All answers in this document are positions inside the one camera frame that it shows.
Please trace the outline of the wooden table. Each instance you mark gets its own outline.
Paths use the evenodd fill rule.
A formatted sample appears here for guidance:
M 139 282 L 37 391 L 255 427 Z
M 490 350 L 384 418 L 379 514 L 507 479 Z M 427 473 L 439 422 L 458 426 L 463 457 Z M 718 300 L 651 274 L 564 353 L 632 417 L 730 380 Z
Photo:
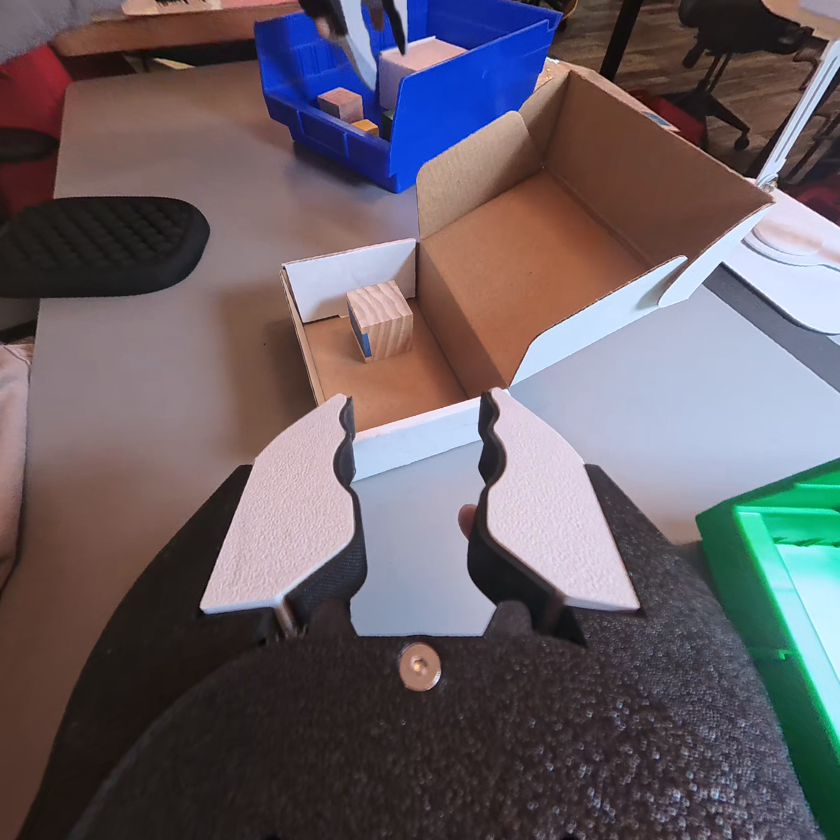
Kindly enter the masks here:
M 223 7 L 199 12 L 103 18 L 54 36 L 62 57 L 139 53 L 153 48 L 231 44 L 254 37 L 255 26 L 301 11 L 297 2 Z

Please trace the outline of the white document stand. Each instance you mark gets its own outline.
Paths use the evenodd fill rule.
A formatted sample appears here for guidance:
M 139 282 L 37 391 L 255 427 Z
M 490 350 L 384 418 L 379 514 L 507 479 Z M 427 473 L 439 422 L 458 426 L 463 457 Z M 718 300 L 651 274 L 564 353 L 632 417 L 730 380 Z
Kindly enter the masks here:
M 727 257 L 724 266 L 774 310 L 814 333 L 839 333 L 838 226 L 777 187 L 795 141 L 827 93 L 839 67 L 838 40 L 830 40 L 801 97 L 754 179 L 769 194 L 769 212 Z

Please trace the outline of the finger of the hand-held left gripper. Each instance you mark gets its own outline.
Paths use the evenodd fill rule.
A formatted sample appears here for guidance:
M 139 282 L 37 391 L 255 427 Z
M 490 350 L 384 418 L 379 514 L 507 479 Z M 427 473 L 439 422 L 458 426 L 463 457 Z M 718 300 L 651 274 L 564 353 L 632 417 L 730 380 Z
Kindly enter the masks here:
M 363 10 L 367 11 L 373 28 L 381 30 L 382 3 L 379 1 L 315 1 L 313 22 L 318 34 L 340 47 L 358 78 L 368 89 L 374 90 L 377 69 Z
M 377 32 L 384 30 L 385 20 L 388 20 L 395 45 L 404 56 L 408 35 L 407 1 L 369 1 L 369 16 Z

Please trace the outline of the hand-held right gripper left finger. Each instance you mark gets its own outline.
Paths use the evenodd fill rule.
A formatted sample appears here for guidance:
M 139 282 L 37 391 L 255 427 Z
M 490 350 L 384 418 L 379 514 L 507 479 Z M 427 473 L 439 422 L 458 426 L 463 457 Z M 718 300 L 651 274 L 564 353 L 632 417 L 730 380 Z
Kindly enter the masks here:
M 200 601 L 204 614 L 270 608 L 311 617 L 350 602 L 367 575 L 352 483 L 354 405 L 338 394 L 255 459 Z

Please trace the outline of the plain wooden cube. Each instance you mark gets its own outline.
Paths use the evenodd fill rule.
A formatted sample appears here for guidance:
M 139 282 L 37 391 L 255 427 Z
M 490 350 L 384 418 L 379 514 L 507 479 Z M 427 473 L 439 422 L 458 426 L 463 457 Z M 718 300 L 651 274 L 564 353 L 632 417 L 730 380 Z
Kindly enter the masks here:
M 318 95 L 318 107 L 343 123 L 354 124 L 364 119 L 362 96 L 344 87 L 336 87 Z

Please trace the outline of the white block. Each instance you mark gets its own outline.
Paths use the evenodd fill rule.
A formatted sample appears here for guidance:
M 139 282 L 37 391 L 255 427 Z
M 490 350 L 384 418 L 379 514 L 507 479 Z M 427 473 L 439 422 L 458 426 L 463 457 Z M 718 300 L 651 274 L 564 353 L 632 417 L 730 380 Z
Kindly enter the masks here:
M 398 88 L 403 78 L 465 54 L 464 47 L 429 36 L 406 45 L 402 54 L 397 47 L 384 49 L 379 55 L 379 103 L 383 111 L 396 108 Z

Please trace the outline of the blue plastic bin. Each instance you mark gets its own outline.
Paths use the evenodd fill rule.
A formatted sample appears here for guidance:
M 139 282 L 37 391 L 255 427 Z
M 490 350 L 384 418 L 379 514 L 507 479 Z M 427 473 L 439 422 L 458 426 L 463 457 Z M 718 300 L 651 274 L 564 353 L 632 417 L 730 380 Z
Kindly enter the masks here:
M 416 181 L 421 167 L 531 96 L 560 25 L 561 13 L 504 1 L 409 1 L 410 46 L 428 37 L 465 54 L 401 81 L 396 102 L 358 78 L 343 50 L 321 38 L 303 12 L 255 25 L 261 86 L 269 116 L 304 148 L 391 193 Z M 345 88 L 360 95 L 364 117 L 382 125 L 394 111 L 388 139 L 352 128 L 322 111 L 318 97 Z

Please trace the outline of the wooden cube with blue face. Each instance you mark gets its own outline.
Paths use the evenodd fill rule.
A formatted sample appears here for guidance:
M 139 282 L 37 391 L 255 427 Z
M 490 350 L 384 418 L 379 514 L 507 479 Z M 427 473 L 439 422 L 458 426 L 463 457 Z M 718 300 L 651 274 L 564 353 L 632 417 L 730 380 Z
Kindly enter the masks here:
M 391 359 L 413 349 L 413 310 L 395 280 L 350 290 L 346 303 L 365 363 Z

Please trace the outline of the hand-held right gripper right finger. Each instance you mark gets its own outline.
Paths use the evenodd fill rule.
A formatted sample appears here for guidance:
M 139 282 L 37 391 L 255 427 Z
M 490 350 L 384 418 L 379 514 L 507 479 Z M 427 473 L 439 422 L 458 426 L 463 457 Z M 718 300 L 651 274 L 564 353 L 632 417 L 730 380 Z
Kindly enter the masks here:
M 528 630 L 580 634 L 574 609 L 638 616 L 642 606 L 583 459 L 507 391 L 479 400 L 484 480 L 467 570 L 497 608 L 517 604 Z

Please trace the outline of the cardboard box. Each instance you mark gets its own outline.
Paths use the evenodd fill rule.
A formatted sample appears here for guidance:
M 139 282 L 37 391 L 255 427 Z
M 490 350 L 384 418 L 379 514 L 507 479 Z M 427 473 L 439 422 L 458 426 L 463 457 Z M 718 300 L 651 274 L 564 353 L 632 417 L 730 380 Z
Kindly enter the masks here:
M 318 404 L 353 399 L 355 478 L 478 440 L 478 404 L 685 301 L 772 200 L 565 62 L 416 177 L 417 239 L 287 262 Z M 395 280 L 413 349 L 367 364 L 348 291 Z

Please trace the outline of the black office chair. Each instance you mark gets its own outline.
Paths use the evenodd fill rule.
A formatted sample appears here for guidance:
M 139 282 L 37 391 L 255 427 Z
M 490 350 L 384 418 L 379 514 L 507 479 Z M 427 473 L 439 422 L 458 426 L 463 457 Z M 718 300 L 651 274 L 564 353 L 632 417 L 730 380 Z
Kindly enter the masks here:
M 729 61 L 736 55 L 766 52 L 787 56 L 812 36 L 813 28 L 773 14 L 761 1 L 681 1 L 682 25 L 696 30 L 696 43 L 682 61 L 693 68 L 708 55 L 712 63 L 706 75 L 689 91 L 667 96 L 668 100 L 700 124 L 699 147 L 708 151 L 709 117 L 739 131 L 733 148 L 749 147 L 750 126 L 713 96 Z

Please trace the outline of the red chair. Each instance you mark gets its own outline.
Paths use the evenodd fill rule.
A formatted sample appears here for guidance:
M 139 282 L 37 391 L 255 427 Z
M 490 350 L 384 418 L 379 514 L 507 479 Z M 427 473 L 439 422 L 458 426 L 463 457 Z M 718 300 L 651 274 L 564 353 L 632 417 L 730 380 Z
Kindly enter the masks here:
M 70 75 L 48 46 L 30 50 L 1 67 L 1 126 L 27 129 L 59 140 Z M 14 216 L 53 196 L 58 151 L 40 161 L 3 164 L 2 211 Z

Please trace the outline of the person's pale clothing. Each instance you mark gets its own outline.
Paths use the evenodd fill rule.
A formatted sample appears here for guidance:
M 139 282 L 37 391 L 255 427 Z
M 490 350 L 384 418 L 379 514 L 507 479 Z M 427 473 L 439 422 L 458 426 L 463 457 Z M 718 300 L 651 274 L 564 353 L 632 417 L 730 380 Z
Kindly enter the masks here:
M 32 338 L 1 346 L 1 588 L 13 571 L 18 551 L 34 347 Z

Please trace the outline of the green plastic bin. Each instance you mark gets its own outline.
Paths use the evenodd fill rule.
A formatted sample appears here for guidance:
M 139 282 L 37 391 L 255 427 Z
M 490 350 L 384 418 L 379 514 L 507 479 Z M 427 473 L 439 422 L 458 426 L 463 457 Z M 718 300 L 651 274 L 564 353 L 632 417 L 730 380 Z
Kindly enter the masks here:
M 824 836 L 839 838 L 839 460 L 725 500 L 696 524 L 805 798 Z

